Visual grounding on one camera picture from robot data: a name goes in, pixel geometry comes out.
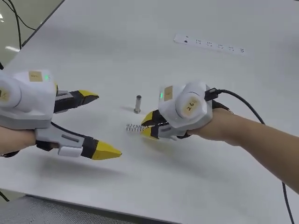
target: human hand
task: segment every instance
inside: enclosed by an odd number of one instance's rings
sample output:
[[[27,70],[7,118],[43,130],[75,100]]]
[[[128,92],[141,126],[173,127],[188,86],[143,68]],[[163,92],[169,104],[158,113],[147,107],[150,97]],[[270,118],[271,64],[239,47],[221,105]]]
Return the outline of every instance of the human hand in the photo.
[[[16,152],[36,144],[33,130],[12,130],[0,126],[0,155]]]
[[[207,140],[224,141],[237,146],[235,134],[238,132],[241,117],[225,109],[214,109],[213,118],[202,128],[189,130],[188,134],[195,134]]]

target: power strip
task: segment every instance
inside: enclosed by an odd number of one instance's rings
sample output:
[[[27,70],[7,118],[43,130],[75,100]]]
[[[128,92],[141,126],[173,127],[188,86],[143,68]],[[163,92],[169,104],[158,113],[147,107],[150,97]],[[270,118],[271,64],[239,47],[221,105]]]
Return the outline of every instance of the power strip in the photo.
[[[187,35],[176,34],[174,42],[234,55],[246,55],[244,48],[237,48],[231,45],[216,44],[211,41],[205,41],[202,39],[189,37]]]

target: white table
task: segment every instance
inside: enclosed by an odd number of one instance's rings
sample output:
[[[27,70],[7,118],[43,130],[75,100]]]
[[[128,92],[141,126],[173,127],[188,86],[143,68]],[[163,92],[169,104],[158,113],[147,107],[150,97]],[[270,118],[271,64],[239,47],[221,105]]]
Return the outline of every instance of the white table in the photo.
[[[54,121],[123,155],[90,161],[32,147],[0,158],[0,188],[177,223],[289,223],[281,182],[241,148],[196,137],[145,140],[126,124],[156,109],[160,85],[201,79],[239,93],[268,125],[299,135],[298,21],[292,0],[66,0],[5,72],[47,68],[60,89],[99,93]],[[178,44],[175,34],[240,46],[247,55]],[[255,119],[233,97],[219,101]],[[288,195],[299,222],[299,197]]]

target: gray plastic part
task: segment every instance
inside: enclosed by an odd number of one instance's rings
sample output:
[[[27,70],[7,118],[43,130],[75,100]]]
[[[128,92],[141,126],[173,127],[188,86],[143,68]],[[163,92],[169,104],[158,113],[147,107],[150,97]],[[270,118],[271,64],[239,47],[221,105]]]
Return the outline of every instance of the gray plastic part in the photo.
[[[80,137],[57,128],[51,124],[48,128],[37,128],[35,130],[36,140],[57,143],[59,148],[72,147],[81,148],[83,146],[84,137]]]
[[[14,119],[0,115],[0,126],[13,130],[46,128],[50,124],[51,120]]]
[[[174,127],[171,127],[170,125],[165,125],[159,127],[159,138],[171,138],[172,136],[184,136],[186,133],[186,130],[178,130]]]
[[[73,97],[68,91],[58,91],[56,100]],[[0,115],[0,126],[13,130],[34,130],[36,128],[47,128],[51,120],[34,120],[34,119],[14,119]]]
[[[73,96],[67,90],[58,90],[55,100],[60,100],[60,99],[65,99],[65,98],[70,98],[70,97],[73,97]]]

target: forearm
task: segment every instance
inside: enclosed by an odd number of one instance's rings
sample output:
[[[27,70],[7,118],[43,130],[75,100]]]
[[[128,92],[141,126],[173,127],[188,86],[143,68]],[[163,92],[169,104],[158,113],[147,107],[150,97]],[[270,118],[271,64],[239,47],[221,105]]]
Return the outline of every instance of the forearm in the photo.
[[[236,119],[239,127],[234,141],[299,193],[299,138],[248,119]]]
[[[11,130],[0,126],[0,155],[35,145],[36,138],[31,130]]]

